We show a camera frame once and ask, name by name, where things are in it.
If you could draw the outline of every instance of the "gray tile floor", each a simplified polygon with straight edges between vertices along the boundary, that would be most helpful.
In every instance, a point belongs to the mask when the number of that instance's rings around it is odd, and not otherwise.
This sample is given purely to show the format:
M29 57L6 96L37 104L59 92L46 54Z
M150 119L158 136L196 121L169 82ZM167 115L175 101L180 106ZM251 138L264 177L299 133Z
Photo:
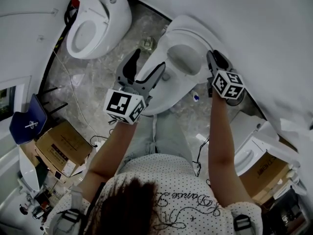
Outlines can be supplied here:
M100 136L108 137L109 130L113 128L111 125L108 125L108 121L111 120L110 117L102 109L107 90L114 83L118 64L126 54L138 48L140 40L143 38L152 36L158 41L162 29L169 24L168 20L141 4L131 4L131 10L133 15L131 29L118 46L107 55L93 60L75 59L68 54L66 41L63 42L57 53L71 76L75 95L86 121ZM149 53L142 52L138 61L139 68L143 66L148 57ZM52 64L45 84L45 89L53 87L58 87L58 89L47 94L46 100L50 104L45 107L53 109L60 106L63 102L68 102L68 106L58 111L55 115L67 119L89 141L94 135L94 131L85 123L75 102L68 74L57 58L55 58ZM206 139L209 133L211 99L207 96L206 84L197 85L194 90L200 96L198 102L194 102L191 93L188 93L171 108L171 111L181 124L192 151L193 159L196 160L199 146L203 143L196 136L200 134ZM239 106L229 107L229 119L233 119L240 109L245 109L250 114L253 114L255 110L248 97L246 97ZM207 152L206 145L202 149L200 156L202 165L200 176L204 179L208 178Z

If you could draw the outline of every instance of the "pants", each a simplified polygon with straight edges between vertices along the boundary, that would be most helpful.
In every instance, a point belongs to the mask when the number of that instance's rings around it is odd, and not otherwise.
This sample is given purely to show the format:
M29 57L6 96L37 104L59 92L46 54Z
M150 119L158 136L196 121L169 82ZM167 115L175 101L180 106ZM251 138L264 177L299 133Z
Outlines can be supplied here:
M132 159L155 153L185 158L193 166L187 140L170 111L157 115L155 137L153 135L153 117L141 116L119 170Z

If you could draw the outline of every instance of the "white shirt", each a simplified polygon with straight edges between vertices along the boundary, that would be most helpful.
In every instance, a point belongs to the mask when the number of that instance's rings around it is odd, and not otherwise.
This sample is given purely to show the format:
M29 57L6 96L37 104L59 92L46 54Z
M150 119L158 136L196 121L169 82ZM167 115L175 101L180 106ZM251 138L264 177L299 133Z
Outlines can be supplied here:
M118 187L133 178L157 185L154 206L157 218L152 222L152 234L235 234L233 218L240 214L249 216L256 234L262 234L261 209L257 205L240 202L222 208L206 181L195 176L186 159L166 154L152 154L129 161L120 174L106 183L90 216L94 211L100 214L101 202L108 197L114 184ZM70 204L71 195L65 195L50 213L45 226L53 215L70 209ZM87 209L89 203L84 200L83 205Z

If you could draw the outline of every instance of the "woman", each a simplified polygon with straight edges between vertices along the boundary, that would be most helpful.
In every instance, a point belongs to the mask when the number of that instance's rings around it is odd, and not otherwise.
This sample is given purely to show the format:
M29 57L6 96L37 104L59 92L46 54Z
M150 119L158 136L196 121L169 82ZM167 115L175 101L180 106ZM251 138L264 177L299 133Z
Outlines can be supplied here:
M234 220L244 214L252 223L245 234L262 234L261 209L235 171L226 102L215 91L209 176L211 187L195 176L186 139L169 112L157 116L155 137L153 118L141 117L138 125L119 122L79 185L82 211L87 213L90 203L95 203L80 233L235 234ZM70 202L70 195L65 195L47 222L70 209Z

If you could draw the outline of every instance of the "window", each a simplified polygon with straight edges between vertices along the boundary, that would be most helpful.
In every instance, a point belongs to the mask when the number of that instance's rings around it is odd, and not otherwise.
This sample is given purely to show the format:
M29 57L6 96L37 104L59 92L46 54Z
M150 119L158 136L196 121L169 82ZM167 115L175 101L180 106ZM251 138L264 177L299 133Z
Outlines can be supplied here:
M14 113L15 86L0 90L0 121Z

